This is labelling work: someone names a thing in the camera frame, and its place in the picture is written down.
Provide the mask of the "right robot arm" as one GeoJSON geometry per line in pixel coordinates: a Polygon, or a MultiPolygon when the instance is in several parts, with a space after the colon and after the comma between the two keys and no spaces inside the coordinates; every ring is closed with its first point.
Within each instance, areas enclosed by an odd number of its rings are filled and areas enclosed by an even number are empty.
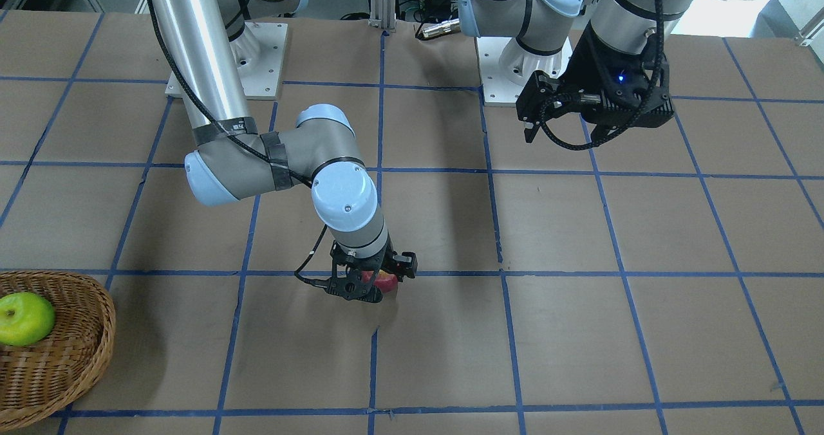
{"type": "Polygon", "coordinates": [[[397,252],[354,129],[337,106],[314,104],[285,132],[259,129],[245,85],[271,77],[250,17],[294,13],[307,0],[146,0],[153,31],[182,92],[196,144],[183,159],[200,203],[218,206],[305,185],[331,233],[332,272],[301,282],[346,300],[378,303],[418,268],[397,252]]]}

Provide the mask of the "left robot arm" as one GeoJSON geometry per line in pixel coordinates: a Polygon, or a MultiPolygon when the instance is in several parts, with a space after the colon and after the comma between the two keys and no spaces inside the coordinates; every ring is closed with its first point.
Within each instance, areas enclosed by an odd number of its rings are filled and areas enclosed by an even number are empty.
{"type": "MultiPolygon", "coordinates": [[[[527,143],[542,132],[560,147],[585,151],[630,128],[657,128],[676,109],[665,41],[694,0],[599,0],[566,69],[518,68],[515,101],[527,143]]],[[[554,57],[585,0],[457,0],[461,30],[509,37],[513,55],[554,57]]]]}

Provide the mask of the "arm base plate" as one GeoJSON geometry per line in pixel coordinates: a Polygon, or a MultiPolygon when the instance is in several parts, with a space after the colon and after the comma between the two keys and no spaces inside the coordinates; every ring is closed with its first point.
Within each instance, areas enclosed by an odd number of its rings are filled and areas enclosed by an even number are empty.
{"type": "Polygon", "coordinates": [[[157,19],[156,35],[173,61],[168,95],[195,109],[208,107],[215,118],[247,113],[247,100],[273,100],[283,67],[285,24],[246,24],[227,42],[223,21],[214,12],[157,19]]]}
{"type": "Polygon", "coordinates": [[[492,107],[515,106],[534,71],[559,78],[573,53],[569,38],[559,53],[550,56],[528,53],[513,37],[477,37],[476,48],[483,103],[492,107]]]}

